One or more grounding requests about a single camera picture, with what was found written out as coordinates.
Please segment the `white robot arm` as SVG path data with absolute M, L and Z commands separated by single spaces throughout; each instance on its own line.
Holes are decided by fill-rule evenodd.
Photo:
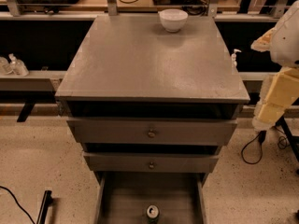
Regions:
M 251 48 L 270 52 L 273 63 L 281 66 L 268 75 L 254 110 L 253 127 L 267 131 L 299 98 L 299 1 L 295 1 L 276 25 L 254 40 Z

